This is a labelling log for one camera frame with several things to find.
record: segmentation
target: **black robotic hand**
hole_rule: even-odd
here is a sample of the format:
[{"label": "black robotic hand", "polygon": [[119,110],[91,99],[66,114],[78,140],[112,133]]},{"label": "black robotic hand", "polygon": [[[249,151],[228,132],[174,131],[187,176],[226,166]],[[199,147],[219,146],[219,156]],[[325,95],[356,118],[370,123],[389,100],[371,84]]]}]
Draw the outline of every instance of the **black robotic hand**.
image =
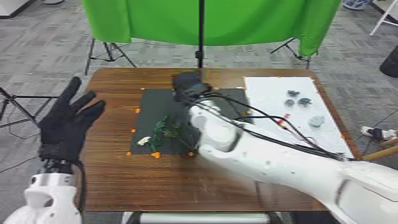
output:
[{"label": "black robotic hand", "polygon": [[39,157],[43,159],[80,160],[87,130],[105,111],[105,101],[100,101],[84,109],[96,98],[94,92],[89,92],[71,103],[80,85],[82,80],[75,77],[50,113],[39,122],[43,144]]}]

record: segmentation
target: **green screen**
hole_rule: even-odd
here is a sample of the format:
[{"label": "green screen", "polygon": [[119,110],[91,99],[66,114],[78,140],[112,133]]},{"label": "green screen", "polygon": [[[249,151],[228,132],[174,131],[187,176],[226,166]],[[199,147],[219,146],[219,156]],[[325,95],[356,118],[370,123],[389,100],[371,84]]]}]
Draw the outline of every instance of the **green screen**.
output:
[{"label": "green screen", "polygon": [[[204,45],[300,39],[311,56],[325,38],[341,0],[206,0]],[[199,0],[84,0],[93,36],[130,43],[132,37],[178,44],[199,42]]]}]

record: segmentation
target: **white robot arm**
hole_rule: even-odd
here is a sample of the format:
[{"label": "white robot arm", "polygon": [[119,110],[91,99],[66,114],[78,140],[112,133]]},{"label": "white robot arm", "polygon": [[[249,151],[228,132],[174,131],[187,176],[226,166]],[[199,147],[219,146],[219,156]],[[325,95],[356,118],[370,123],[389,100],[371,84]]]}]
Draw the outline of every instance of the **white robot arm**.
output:
[{"label": "white robot arm", "polygon": [[71,174],[34,175],[32,184],[25,190],[27,205],[11,214],[5,224],[80,224],[82,216],[73,203],[75,194]]},{"label": "white robot arm", "polygon": [[256,181],[286,185],[311,195],[341,223],[396,223],[398,171],[370,162],[338,161],[265,141],[240,127],[268,137],[274,133],[231,121],[219,111],[210,100],[190,108],[203,157]]}]

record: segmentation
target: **light stand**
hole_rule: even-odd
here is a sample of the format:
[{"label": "light stand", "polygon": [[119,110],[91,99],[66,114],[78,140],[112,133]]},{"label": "light stand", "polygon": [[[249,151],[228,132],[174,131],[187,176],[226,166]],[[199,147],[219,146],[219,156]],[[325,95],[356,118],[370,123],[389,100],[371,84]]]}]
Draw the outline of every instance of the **light stand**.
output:
[{"label": "light stand", "polygon": [[[9,95],[7,91],[4,90],[4,88],[0,88],[0,94],[4,95],[4,105],[2,105],[2,110],[0,110],[0,121],[4,119],[4,114],[5,114],[5,110],[7,110],[7,106],[9,103],[14,105],[16,109],[21,111],[23,115],[25,115],[25,119],[0,125],[0,128],[9,127],[27,121],[32,121],[34,125],[39,127],[39,122],[36,120],[36,117],[52,101],[52,99],[57,99],[55,96],[16,96],[16,95]],[[41,105],[39,110],[36,111],[34,114],[30,114],[30,112],[27,111],[27,109],[23,108],[21,104],[16,102],[16,99],[46,99],[45,104]]]},{"label": "light stand", "polygon": [[[91,50],[89,50],[89,58],[87,58],[87,65],[85,65],[85,76],[89,75],[89,68],[91,68],[91,60],[103,60],[107,62],[116,62],[119,58],[126,58],[132,66],[137,68],[135,64],[133,64],[133,61],[125,53],[125,51],[121,50],[121,47],[116,43],[107,43],[103,42],[103,47],[105,47],[105,54],[109,56],[107,59],[100,58],[100,57],[93,57],[93,51],[94,51],[94,47],[96,47],[96,39],[93,38],[93,41],[91,41]],[[121,52],[121,56],[119,57],[114,57],[114,50],[117,50]]]},{"label": "light stand", "polygon": [[283,47],[286,47],[288,50],[292,51],[292,54],[293,54],[295,58],[297,58],[300,61],[306,62],[306,69],[309,69],[311,57],[304,58],[304,56],[300,56],[300,55],[295,53],[295,51],[293,51],[293,49],[292,49],[292,47],[290,47],[290,43],[293,42],[295,39],[297,39],[297,38],[293,37],[293,38],[284,42],[284,44],[277,47],[277,49],[270,52],[270,54],[274,54],[274,53],[283,49]]},{"label": "light stand", "polygon": [[196,52],[197,58],[197,68],[203,68],[203,60],[204,60],[204,0],[199,0],[199,49]]}]

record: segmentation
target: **white paper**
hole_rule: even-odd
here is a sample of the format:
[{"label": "white paper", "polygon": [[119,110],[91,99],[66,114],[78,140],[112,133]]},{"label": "white paper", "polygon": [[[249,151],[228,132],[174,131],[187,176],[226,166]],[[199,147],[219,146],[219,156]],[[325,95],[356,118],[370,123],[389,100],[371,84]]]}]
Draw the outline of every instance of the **white paper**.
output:
[{"label": "white paper", "polygon": [[[304,136],[315,139],[318,146],[327,151],[343,153],[347,157],[354,158],[332,115],[316,91],[313,79],[309,77],[245,77],[245,87],[251,105],[263,110],[268,115],[284,117],[284,115],[290,114],[288,120]],[[297,97],[288,96],[288,90],[300,92]],[[308,107],[299,105],[300,98],[311,99],[313,104]],[[293,107],[284,105],[288,99],[295,100]],[[320,128],[309,126],[309,120],[315,116],[325,117],[325,123]],[[283,136],[279,140],[308,145],[300,137],[295,137],[290,132],[281,129],[270,119],[254,119],[254,124]]]}]

